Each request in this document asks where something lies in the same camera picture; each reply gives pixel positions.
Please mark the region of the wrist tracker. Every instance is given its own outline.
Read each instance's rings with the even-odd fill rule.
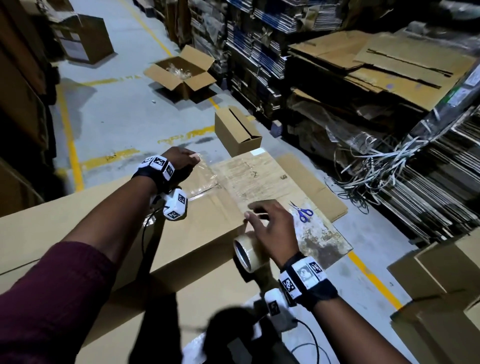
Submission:
[[[140,163],[132,178],[136,176],[150,177],[155,182],[157,192],[160,194],[169,192],[168,182],[174,172],[175,168],[165,157],[155,155]]]
[[[285,292],[309,311],[319,301],[338,297],[336,288],[315,259],[301,252],[285,263],[279,281]]]

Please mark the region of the maroon sleeve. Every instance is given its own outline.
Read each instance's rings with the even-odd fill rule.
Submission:
[[[115,282],[94,247],[61,242],[0,295],[1,363],[73,363]]]

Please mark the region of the concrete floor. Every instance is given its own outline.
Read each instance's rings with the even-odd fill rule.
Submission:
[[[71,1],[78,13],[104,18],[116,55],[96,66],[60,64],[62,91],[51,109],[58,143],[55,163],[69,193],[131,175],[145,156],[172,145],[188,146],[208,163],[229,158],[213,130],[215,109],[236,105],[247,110],[228,91],[214,85],[211,89],[216,95],[210,100],[173,103],[155,91],[160,85],[143,75],[149,63],[168,56],[166,49],[178,52],[160,21],[146,18],[131,0]],[[332,185],[301,151],[274,139],[261,124],[256,126],[264,137],[262,147],[272,156],[292,152],[321,181]],[[365,215],[351,202],[346,204],[348,213],[334,225],[353,246],[354,254],[340,259],[327,274],[340,295],[416,363],[389,324],[395,306],[406,304],[409,297],[386,269],[413,247],[375,209]],[[338,363],[313,316],[303,308],[297,314],[313,329],[330,362]],[[289,349],[312,342],[303,327],[284,334],[283,340]],[[185,351],[184,362],[190,363],[188,358],[196,348],[187,346]],[[315,347],[302,347],[295,355],[300,363],[314,363]],[[321,363],[327,362],[321,353]]]

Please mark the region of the scissors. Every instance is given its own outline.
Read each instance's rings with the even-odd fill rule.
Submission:
[[[308,217],[306,217],[303,213],[307,214],[308,216],[313,216],[313,211],[309,210],[307,208],[300,208],[297,207],[293,202],[290,201],[290,206],[292,206],[294,209],[296,209],[299,212],[300,215],[300,221],[305,223],[308,221]]]

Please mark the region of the packing tape roll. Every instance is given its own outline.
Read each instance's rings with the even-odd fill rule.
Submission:
[[[237,258],[248,273],[253,273],[270,259],[253,231],[247,231],[236,237],[233,247]]]

